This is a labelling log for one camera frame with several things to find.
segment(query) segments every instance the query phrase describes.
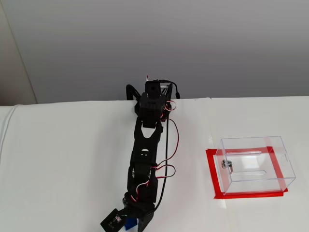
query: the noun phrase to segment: white surface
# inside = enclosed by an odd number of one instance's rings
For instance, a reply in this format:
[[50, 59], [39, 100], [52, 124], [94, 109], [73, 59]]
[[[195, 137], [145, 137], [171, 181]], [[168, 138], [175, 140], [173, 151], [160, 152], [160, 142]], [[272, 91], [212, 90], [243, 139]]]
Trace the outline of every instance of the white surface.
[[309, 97], [212, 99], [209, 104], [215, 146], [221, 138], [280, 135], [296, 175], [284, 197], [226, 200], [230, 231], [306, 231]]
[[[181, 137], [171, 163], [177, 173], [167, 180], [147, 232], [290, 232], [307, 227], [309, 98], [176, 102], [171, 118]], [[102, 232], [100, 222], [114, 208], [122, 208], [126, 192], [134, 104], [18, 107], [0, 164], [0, 231]], [[164, 157], [165, 129], [158, 160]], [[205, 150], [221, 138], [271, 135], [282, 136], [296, 174], [289, 192], [281, 198], [213, 199]], [[170, 153], [176, 139], [171, 123]]]
[[0, 151], [1, 151], [1, 142], [3, 139], [3, 134], [5, 132], [5, 129], [7, 127], [7, 119], [8, 119], [8, 113], [12, 109], [12, 106], [0, 106]]
[[[205, 155], [205, 149], [213, 147], [208, 100], [176, 101], [171, 118], [181, 137], [170, 163], [177, 173], [167, 180], [149, 232], [167, 228], [170, 232], [198, 231], [205, 225], [227, 230], [222, 223], [225, 209], [213, 200]], [[103, 231], [101, 221], [114, 208], [123, 208], [134, 142], [134, 104], [110, 101], [18, 107], [0, 165], [0, 231]], [[165, 130], [157, 160], [165, 156]], [[170, 123], [170, 154], [176, 139]]]

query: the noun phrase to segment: red tape square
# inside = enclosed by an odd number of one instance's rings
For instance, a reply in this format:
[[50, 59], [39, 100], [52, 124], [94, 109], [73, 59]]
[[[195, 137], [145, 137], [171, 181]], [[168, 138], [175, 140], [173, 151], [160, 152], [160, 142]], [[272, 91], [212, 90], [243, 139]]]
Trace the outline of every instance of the red tape square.
[[[228, 152], [241, 152], [244, 149], [230, 149]], [[263, 152], [268, 152], [270, 159], [272, 161], [272, 164], [275, 169], [275, 173], [277, 175], [277, 178], [283, 178], [280, 165], [277, 161], [276, 154], [271, 146], [268, 147], [263, 147], [263, 148], [253, 148], [251, 149], [252, 151], [263, 151]], [[211, 179], [213, 183], [213, 188], [215, 191], [215, 199], [236, 199], [236, 198], [257, 198], [257, 197], [283, 197], [283, 193], [287, 192], [288, 189], [285, 191], [268, 191], [268, 192], [259, 192], [259, 193], [245, 193], [245, 192], [237, 192], [237, 193], [227, 193], [226, 195], [223, 195], [223, 193], [220, 190], [220, 185], [218, 181], [218, 176], [217, 176], [217, 171], [216, 171], [216, 166], [213, 160], [213, 156], [216, 154], [217, 149], [207, 149], [206, 150], [206, 156], [208, 159], [208, 165], [209, 165], [209, 170], [211, 172]], [[284, 188], [285, 181], [279, 180], [279, 184], [281, 188]]]

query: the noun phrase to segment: transparent box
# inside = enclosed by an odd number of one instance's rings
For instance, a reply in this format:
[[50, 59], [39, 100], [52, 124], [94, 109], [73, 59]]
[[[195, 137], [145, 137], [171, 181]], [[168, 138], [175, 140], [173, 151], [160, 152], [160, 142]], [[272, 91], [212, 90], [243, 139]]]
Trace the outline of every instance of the transparent box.
[[296, 178], [280, 136], [222, 139], [214, 160], [224, 195], [283, 192]]

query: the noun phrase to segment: wire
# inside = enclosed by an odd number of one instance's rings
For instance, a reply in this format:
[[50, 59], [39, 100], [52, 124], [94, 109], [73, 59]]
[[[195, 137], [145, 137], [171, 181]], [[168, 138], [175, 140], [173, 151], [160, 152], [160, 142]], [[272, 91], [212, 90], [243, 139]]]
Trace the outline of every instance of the wire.
[[171, 84], [173, 84], [175, 87], [176, 87], [176, 98], [177, 99], [180, 99], [180, 94], [179, 94], [179, 92], [178, 92], [178, 88], [177, 88], [177, 85], [174, 83], [174, 82], [172, 82], [172, 81], [168, 81], [168, 80], [158, 80], [160, 83], [171, 83]]
[[138, 195], [139, 195], [139, 186], [148, 185], [148, 183], [149, 183], [149, 180], [147, 180], [145, 183], [141, 183], [141, 184], [137, 185], [137, 187], [136, 187], [136, 200], [138, 199]]
[[162, 94], [166, 94], [167, 91], [168, 91], [168, 88], [164, 88], [164, 89], [162, 90]]
[[173, 84], [169, 84], [168, 89], [167, 89], [166, 94], [165, 94], [167, 100], [170, 100], [170, 98], [172, 96], [172, 92], [173, 92]]
[[167, 104], [166, 104], [166, 105], [165, 105], [165, 110], [167, 110], [167, 111], [173, 111], [173, 110], [176, 109], [176, 102], [174, 102], [174, 101], [167, 101], [167, 102], [173, 102], [173, 103], [175, 103], [175, 108], [174, 108], [174, 109], [168, 109], [168, 108], [167, 108]]
[[131, 199], [132, 199], [132, 201], [137, 202], [137, 200], [135, 200], [132, 195], [131, 195]]
[[176, 148], [175, 148], [175, 151], [174, 151], [174, 153], [173, 153], [173, 155], [172, 155], [171, 157], [166, 158], [165, 160], [163, 160], [162, 162], [160, 162], [160, 163], [159, 163], [157, 166], [155, 166], [154, 168], [159, 167], [160, 164], [163, 163], [164, 161], [167, 161], [167, 160], [170, 160], [171, 158], [173, 158], [173, 156], [176, 154], [176, 151], [177, 151], [177, 149], [178, 149], [178, 144], [179, 144], [179, 131], [178, 131], [177, 125], [176, 125], [176, 123], [174, 122], [174, 120], [172, 120], [172, 119], [170, 119], [170, 118], [167, 118], [167, 121], [169, 121], [169, 120], [171, 120], [171, 121], [174, 123], [175, 127], [176, 127], [176, 131], [177, 131], [177, 135], [178, 135]]
[[172, 177], [172, 176], [174, 176], [176, 174], [176, 168], [173, 165], [170, 165], [170, 164], [166, 164], [166, 165], [163, 165], [161, 167], [155, 168], [155, 170], [158, 171], [158, 170], [160, 170], [163, 167], [172, 167], [174, 169], [174, 173], [173, 173], [173, 175], [169, 175], [169, 176], [167, 176], [167, 175], [159, 176], [159, 177], [157, 177], [157, 179]]
[[[166, 146], [165, 146], [165, 158], [166, 159], [168, 158], [168, 145], [169, 145], [169, 116], [168, 116], [167, 121], [166, 121]], [[165, 167], [165, 176], [167, 176], [167, 175], [168, 175], [168, 167], [166, 166]], [[167, 179], [167, 177], [164, 177], [162, 191], [161, 191], [161, 195], [160, 195], [160, 199], [159, 199], [158, 204], [155, 206], [155, 208], [147, 216], [153, 214], [158, 209], [158, 207], [160, 206], [162, 198], [163, 198], [163, 194], [164, 194], [166, 179]]]

